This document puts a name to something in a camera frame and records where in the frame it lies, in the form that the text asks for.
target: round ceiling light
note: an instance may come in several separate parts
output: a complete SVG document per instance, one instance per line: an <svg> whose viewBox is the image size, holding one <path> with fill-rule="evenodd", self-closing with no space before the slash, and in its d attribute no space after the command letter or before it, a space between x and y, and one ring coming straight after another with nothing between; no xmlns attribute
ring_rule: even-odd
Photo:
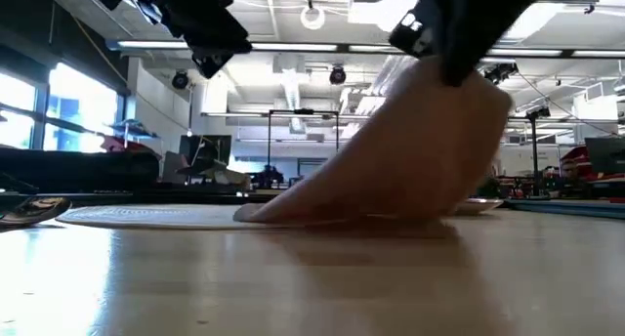
<svg viewBox="0 0 625 336"><path fill-rule="evenodd" d="M307 6L302 10L302 14L300 14L300 21L302 21L302 25L307 29L320 29L325 23L325 13L320 8Z"/></svg>

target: computer screen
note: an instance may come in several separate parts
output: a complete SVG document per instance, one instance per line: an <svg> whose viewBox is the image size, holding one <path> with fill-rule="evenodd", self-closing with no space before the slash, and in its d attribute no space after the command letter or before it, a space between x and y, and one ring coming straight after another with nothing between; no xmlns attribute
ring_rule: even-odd
<svg viewBox="0 0 625 336"><path fill-rule="evenodd" d="M625 139L587 138L586 148L593 172L625 173Z"/></svg>

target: duct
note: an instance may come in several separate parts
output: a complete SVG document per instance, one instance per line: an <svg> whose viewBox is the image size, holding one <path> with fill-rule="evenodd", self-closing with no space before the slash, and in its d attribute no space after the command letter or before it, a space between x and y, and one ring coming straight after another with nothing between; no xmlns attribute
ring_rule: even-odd
<svg viewBox="0 0 625 336"><path fill-rule="evenodd" d="M387 93L389 92L389 88L391 87L392 83L397 79L398 75L414 62L414 58L408 56L387 57L384 61L384 64L382 65L380 73L378 73L375 80L366 92L366 94L370 96L375 96L376 105L371 107L371 105L364 105L362 101L360 101L360 105L358 105L358 109L355 113L368 115L377 110L377 108L384 103L384 97L386 97ZM347 109L346 107L343 107L343 104L344 103L342 101L341 113L344 113L345 109ZM350 138L351 136L355 135L359 128L359 123L352 122L348 124L348 127L343 130L341 137Z"/></svg>
<svg viewBox="0 0 625 336"><path fill-rule="evenodd" d="M345 110L347 110L348 108L348 104L350 103L350 93L352 92L352 88L348 87L348 88L344 88L343 91L341 91L341 97L339 98L339 103L340 103L340 108L339 108L339 113L345 113Z"/></svg>
<svg viewBox="0 0 625 336"><path fill-rule="evenodd" d="M300 85L295 68L282 69L282 87L284 88L284 97L289 109L295 110L300 105ZM306 124L299 117L292 117L289 123L289 131L294 135L306 134Z"/></svg>

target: cable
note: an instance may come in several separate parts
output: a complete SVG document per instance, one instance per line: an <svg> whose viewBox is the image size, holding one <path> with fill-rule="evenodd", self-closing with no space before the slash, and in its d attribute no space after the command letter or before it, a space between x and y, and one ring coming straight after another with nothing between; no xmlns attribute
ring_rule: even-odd
<svg viewBox="0 0 625 336"><path fill-rule="evenodd" d="M87 30L85 29L85 27L82 26L82 23L80 23L80 21L76 18L76 16L71 15L71 17L74 19L74 21L76 22L76 25L78 25L78 28L80 28L80 30L82 31L82 33L85 35L85 37L87 38L87 40L89 41L89 43L91 43L91 45L96 49L96 51L98 51L98 54L100 54L100 57L102 57L102 59L104 60L104 62L113 70L113 72L115 72L115 74L122 80L124 81L124 83L126 83L126 85L128 85L128 80L119 72L119 70L117 70L117 68L115 67L115 65L113 65L110 60L108 59L108 57L104 54L104 52L102 51L102 49L100 49L100 47L98 47L98 45L96 44L96 42L94 42L94 40L91 38L91 36L89 35L89 32L87 32ZM149 100L142 96L139 91L135 91L135 94L137 95L137 97L141 98L142 100L144 100L144 102L146 102L149 106L151 106L154 110L158 111L161 115L165 116L166 118L168 118L170 121L172 121L173 123L177 124L178 126L187 129L188 127L183 126L183 124L181 124L180 122L174 120L171 116L169 116L168 114L164 113L163 111L161 111L156 105L152 104L149 102Z"/></svg>
<svg viewBox="0 0 625 336"><path fill-rule="evenodd" d="M531 87L534 91L536 91L536 93L538 93L541 97L543 97L543 98L545 99L545 101L547 101L547 103L554 105L554 106L555 106L555 107L557 107L558 109L560 109L560 110L564 111L564 112L565 112L565 113L567 113L569 116L571 116L572 118L576 119L577 121L579 121L579 122L581 122L581 123L583 123L583 124L585 124L585 125L588 125L588 126L590 126L590 127L594 128L594 129L597 129L597 130L599 130L599 131L601 131L601 132L607 133L607 134L609 134L609 135L611 135L611 136L621 137L619 134L616 134L616 133L613 133L613 132L610 132L610 131L606 131L606 130L604 130L604 129L603 129L603 128L601 128L601 127L595 126L595 125L593 125L593 124L591 124L591 123L588 123L588 122L586 122L586 121L582 120L581 118L577 117L577 115L573 114L572 112L570 112L570 111L566 110L566 108L564 108L564 107L560 106L559 104L557 104L556 102L552 101L552 100L551 100L551 98L549 98L549 96L547 96L547 95L545 95L544 93L540 92L540 90L538 90L538 88L537 88L536 86L534 86L534 84L533 84L533 83L529 82L529 80L528 80L527 78L525 78L525 76L523 76L523 74L522 74L522 73L520 73L519 71L517 71L517 74L518 74L518 75L519 75L519 76L520 76L523 80L525 80L525 82L527 82L527 84L529 85L529 87Z"/></svg>

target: window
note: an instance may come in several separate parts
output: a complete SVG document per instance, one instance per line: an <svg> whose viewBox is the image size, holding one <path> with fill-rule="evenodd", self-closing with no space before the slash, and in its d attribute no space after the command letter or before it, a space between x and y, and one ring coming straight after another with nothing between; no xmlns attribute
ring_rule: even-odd
<svg viewBox="0 0 625 336"><path fill-rule="evenodd" d="M0 73L0 103L33 111L36 93L37 90L34 86Z"/></svg>
<svg viewBox="0 0 625 336"><path fill-rule="evenodd" d="M0 145L29 148L32 141L34 120L25 115L0 111Z"/></svg>
<svg viewBox="0 0 625 336"><path fill-rule="evenodd" d="M48 117L112 134L106 125L115 122L117 108L117 93L104 84L64 63L59 63L50 71Z"/></svg>
<svg viewBox="0 0 625 336"><path fill-rule="evenodd" d="M79 133L55 125L46 124L44 150L66 150L82 152L104 152L100 145L104 137Z"/></svg>

